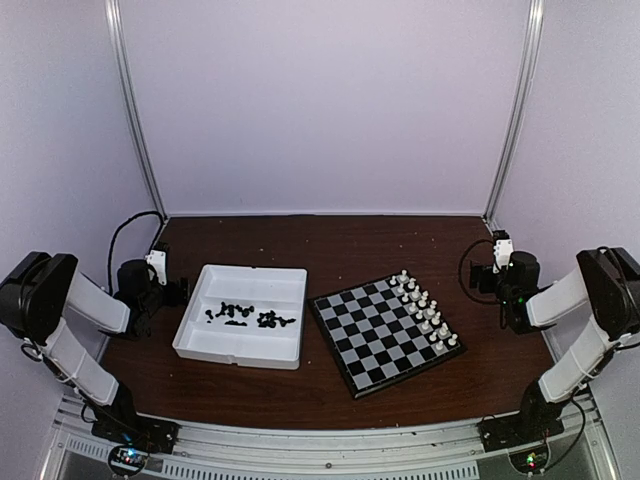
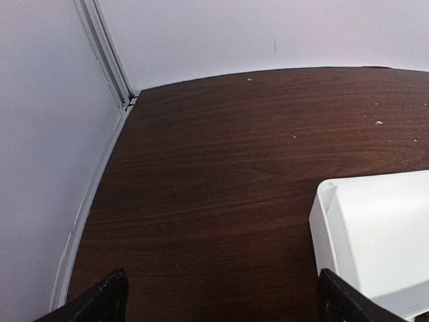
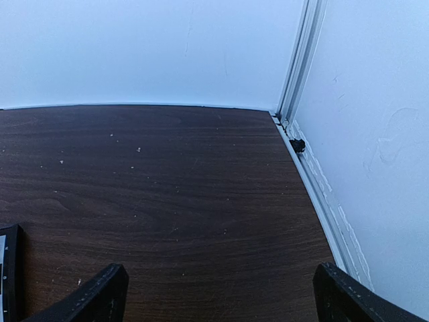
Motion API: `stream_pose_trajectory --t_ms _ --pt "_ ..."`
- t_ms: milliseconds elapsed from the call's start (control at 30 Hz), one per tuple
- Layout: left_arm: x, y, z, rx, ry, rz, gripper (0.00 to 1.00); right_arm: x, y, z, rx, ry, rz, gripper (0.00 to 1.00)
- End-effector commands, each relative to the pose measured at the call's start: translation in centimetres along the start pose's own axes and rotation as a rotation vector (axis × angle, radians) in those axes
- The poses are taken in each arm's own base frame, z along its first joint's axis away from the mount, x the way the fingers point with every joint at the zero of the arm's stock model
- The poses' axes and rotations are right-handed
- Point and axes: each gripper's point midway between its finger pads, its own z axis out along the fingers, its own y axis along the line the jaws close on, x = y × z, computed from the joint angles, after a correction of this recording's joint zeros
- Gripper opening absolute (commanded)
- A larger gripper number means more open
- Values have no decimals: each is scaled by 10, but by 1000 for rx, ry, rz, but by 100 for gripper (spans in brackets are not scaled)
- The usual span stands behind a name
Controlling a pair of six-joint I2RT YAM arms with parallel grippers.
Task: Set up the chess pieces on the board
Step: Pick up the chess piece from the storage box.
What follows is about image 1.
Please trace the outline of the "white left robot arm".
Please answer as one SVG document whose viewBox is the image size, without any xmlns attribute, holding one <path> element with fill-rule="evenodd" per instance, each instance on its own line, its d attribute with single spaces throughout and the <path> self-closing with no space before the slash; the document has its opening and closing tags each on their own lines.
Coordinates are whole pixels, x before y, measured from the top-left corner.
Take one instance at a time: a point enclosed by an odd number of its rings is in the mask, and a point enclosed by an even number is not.
<svg viewBox="0 0 640 480">
<path fill-rule="evenodd" d="M 32 251 L 1 283 L 1 323 L 35 360 L 80 392 L 111 434 L 133 444 L 143 436 L 144 424 L 130 389 L 88 353 L 65 314 L 89 320 L 108 336 L 138 340 L 149 334 L 160 309 L 188 304 L 190 285 L 185 277 L 166 279 L 143 259 L 122 264 L 118 279 L 120 289 L 110 295 L 79 270 L 74 255 Z"/>
</svg>

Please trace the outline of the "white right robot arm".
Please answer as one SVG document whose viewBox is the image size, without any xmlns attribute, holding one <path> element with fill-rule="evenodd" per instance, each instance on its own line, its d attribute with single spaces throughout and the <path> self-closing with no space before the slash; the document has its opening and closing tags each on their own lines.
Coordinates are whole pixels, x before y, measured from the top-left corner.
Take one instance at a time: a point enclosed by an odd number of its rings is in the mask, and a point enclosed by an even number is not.
<svg viewBox="0 0 640 480">
<path fill-rule="evenodd" d="M 514 249 L 508 240 L 496 241 L 493 253 L 489 264 L 470 265 L 465 289 L 478 292 L 477 302 L 498 306 L 502 327 L 529 334 L 569 321 L 581 328 L 553 366 L 525 390 L 512 430 L 530 442 L 617 351 L 630 348 L 639 332 L 639 263 L 623 247 L 581 250 L 568 274 L 542 286 L 533 254 Z"/>
</svg>

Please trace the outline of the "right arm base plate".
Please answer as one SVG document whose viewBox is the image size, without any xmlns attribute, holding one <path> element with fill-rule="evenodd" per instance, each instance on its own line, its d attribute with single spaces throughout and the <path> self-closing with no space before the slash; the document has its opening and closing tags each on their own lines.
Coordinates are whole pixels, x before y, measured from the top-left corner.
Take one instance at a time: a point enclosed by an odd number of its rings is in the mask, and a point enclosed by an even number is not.
<svg viewBox="0 0 640 480">
<path fill-rule="evenodd" d="M 518 414 L 486 418 L 481 420 L 477 427 L 485 452 L 543 442 L 550 436 L 564 432 L 564 425 L 560 420 L 531 427 L 524 426 Z"/>
</svg>

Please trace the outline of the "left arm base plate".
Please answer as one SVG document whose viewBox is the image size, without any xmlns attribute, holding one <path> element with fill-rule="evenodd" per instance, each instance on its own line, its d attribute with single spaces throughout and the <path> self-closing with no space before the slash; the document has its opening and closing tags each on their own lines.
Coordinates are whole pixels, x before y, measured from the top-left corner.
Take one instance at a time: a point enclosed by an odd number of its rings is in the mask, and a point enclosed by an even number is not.
<svg viewBox="0 0 640 480">
<path fill-rule="evenodd" d="M 113 420 L 97 420 L 91 427 L 93 436 L 117 444 L 128 445 L 148 453 L 171 454 L 180 426 L 171 421 L 151 417 L 140 418 L 140 428 L 125 428 Z"/>
</svg>

